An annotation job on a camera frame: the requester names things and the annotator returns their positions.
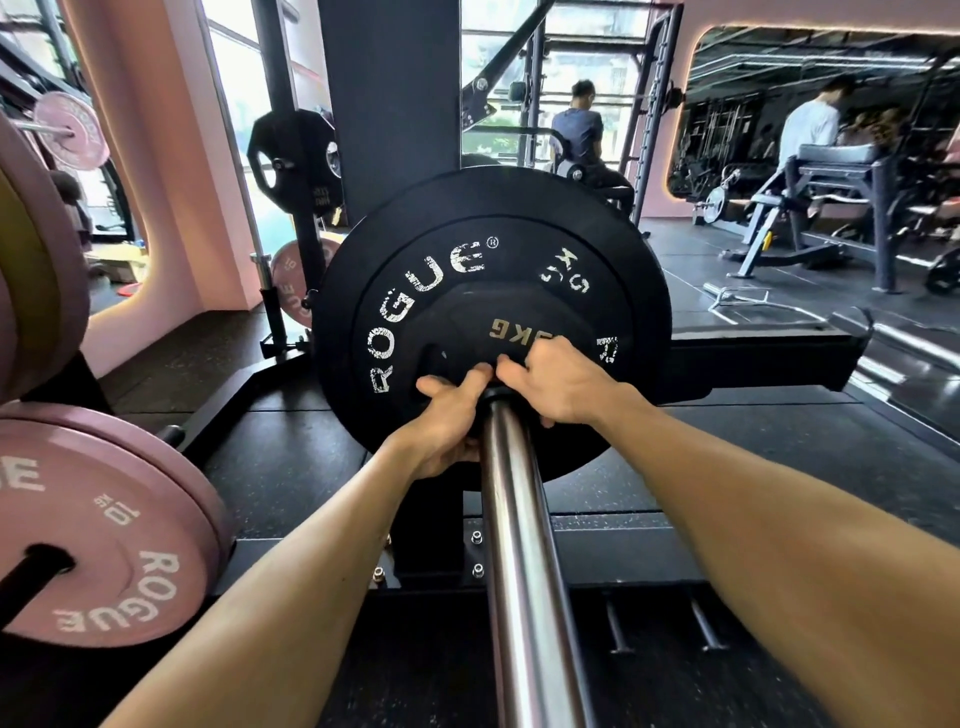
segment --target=man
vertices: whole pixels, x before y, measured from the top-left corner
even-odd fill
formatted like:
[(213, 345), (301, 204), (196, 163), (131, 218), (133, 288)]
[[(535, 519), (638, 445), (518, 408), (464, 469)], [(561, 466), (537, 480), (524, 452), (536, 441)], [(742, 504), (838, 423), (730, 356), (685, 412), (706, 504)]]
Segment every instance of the man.
[[(467, 433), (492, 375), (479, 364), (459, 387), (421, 378), (423, 414), (220, 597), (103, 728), (316, 725), (400, 501), (415, 478), (477, 459)], [(960, 550), (673, 419), (562, 337), (535, 342), (526, 366), (501, 355), (496, 375), (543, 426), (590, 425), (643, 474), (717, 593), (839, 725), (960, 725)]]
[(837, 76), (820, 89), (817, 98), (800, 104), (790, 112), (780, 135), (780, 169), (788, 159), (800, 152), (804, 144), (828, 147), (836, 143), (840, 131), (840, 111), (837, 107), (855, 90), (854, 76)]
[[(591, 187), (632, 187), (626, 177), (600, 158), (603, 118), (590, 108), (597, 95), (593, 81), (578, 81), (571, 93), (570, 108), (554, 116), (551, 124), (553, 130), (568, 142), (569, 152), (564, 155), (563, 148), (553, 137), (550, 138), (551, 152), (557, 158), (582, 164), (586, 172), (585, 183)], [(621, 207), (629, 215), (634, 207), (633, 198), (622, 201)]]

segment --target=black weight plate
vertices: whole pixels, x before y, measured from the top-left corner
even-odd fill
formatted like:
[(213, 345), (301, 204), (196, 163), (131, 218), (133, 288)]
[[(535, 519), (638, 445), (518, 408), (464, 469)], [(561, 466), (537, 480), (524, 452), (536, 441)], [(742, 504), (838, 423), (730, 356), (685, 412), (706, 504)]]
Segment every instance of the black weight plate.
[[(477, 361), (522, 360), (538, 334), (562, 334), (649, 392), (672, 328), (663, 272), (630, 221), (575, 182), (515, 167), (441, 175), (369, 215), (316, 306), (321, 384), (370, 450), (426, 405), (419, 375), (460, 381)], [(533, 438), (544, 480), (607, 447), (579, 426), (537, 425)]]

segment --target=pink column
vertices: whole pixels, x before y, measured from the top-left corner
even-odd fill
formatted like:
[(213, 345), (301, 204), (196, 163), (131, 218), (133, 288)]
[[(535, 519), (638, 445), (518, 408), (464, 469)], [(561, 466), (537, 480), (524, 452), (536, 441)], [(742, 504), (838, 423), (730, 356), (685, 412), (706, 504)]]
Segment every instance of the pink column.
[(105, 374), (207, 310), (257, 302), (252, 239), (193, 0), (62, 0), (137, 223), (139, 293), (84, 339)]

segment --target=barbell sleeve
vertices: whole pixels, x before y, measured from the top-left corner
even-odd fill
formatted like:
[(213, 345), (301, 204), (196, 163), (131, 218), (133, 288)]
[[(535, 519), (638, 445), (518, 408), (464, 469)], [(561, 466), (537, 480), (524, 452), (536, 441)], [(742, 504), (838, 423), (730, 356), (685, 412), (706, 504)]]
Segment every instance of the barbell sleeve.
[(500, 726), (593, 726), (537, 458), (508, 399), (489, 403), (480, 462)]
[(73, 131), (66, 127), (51, 127), (47, 124), (38, 124), (36, 121), (11, 119), (13, 125), (22, 132), (48, 133), (53, 136), (73, 136)]

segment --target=forearm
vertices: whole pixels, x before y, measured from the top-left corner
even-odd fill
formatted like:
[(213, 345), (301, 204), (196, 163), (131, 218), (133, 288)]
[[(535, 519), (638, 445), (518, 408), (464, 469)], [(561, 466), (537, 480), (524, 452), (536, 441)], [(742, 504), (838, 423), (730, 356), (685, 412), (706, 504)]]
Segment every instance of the forearm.
[(727, 604), (834, 716), (957, 724), (960, 553), (619, 386), (594, 426), (643, 474)]
[(231, 587), (107, 728), (316, 724), (417, 458), (388, 441)]

